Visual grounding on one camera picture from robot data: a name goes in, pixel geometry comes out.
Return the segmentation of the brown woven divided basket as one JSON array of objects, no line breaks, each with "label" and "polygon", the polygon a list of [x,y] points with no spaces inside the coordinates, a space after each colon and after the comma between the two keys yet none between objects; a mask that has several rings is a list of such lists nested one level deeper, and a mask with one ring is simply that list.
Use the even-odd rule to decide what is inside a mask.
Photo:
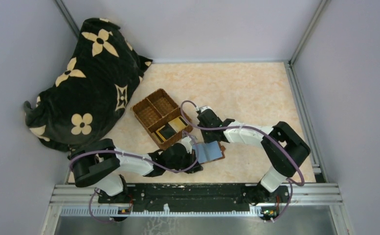
[{"label": "brown woven divided basket", "polygon": [[181,113],[180,106],[167,94],[164,89],[158,89],[149,94],[147,97],[135,104],[131,110],[136,119],[150,135],[151,139],[162,150],[167,149],[174,143],[181,140],[183,130],[188,133],[193,130],[193,127],[187,124],[185,129],[176,133],[166,142],[160,142],[155,136],[156,130],[168,124],[169,121],[178,116],[182,116],[183,119],[187,118],[188,121],[191,120],[186,113]]}]

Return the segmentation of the brown leather card holder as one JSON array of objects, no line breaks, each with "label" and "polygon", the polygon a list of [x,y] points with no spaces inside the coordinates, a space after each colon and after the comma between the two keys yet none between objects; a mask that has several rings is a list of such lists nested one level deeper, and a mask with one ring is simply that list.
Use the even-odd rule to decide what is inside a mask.
[{"label": "brown leather card holder", "polygon": [[225,158],[225,147],[217,141],[210,143],[200,142],[193,145],[192,149],[194,151],[198,150],[197,157],[200,164],[206,164]]}]

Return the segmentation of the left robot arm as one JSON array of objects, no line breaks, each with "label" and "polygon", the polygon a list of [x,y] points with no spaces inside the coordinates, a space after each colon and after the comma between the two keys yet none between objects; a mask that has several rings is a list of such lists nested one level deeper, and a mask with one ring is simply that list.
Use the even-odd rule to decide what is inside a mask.
[{"label": "left robot arm", "polygon": [[68,159],[78,188],[95,187],[118,203],[128,199],[129,189],[119,171],[144,177],[161,176],[166,171],[187,174],[203,170],[200,149],[192,136],[147,154],[137,154],[116,147],[112,139],[103,139],[73,151]]}]

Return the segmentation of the black card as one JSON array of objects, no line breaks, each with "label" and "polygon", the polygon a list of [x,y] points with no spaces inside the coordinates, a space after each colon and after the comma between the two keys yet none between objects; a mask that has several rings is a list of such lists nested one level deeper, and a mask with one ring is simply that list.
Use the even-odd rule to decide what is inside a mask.
[{"label": "black card", "polygon": [[170,139],[172,136],[176,134],[176,131],[174,130],[174,128],[171,127],[171,125],[169,124],[164,125],[162,128],[159,129],[158,132],[164,141],[167,141],[168,139]]}]

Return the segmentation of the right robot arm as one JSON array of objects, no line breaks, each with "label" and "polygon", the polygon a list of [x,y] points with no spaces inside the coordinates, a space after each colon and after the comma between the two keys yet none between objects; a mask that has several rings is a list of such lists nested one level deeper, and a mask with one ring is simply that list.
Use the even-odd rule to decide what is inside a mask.
[{"label": "right robot arm", "polygon": [[277,188],[298,172],[311,153],[305,141],[284,121],[274,126],[244,125],[230,118],[221,120],[209,106],[197,113],[198,127],[206,143],[237,143],[264,149],[271,162],[258,183],[258,196],[264,202],[277,195]]}]

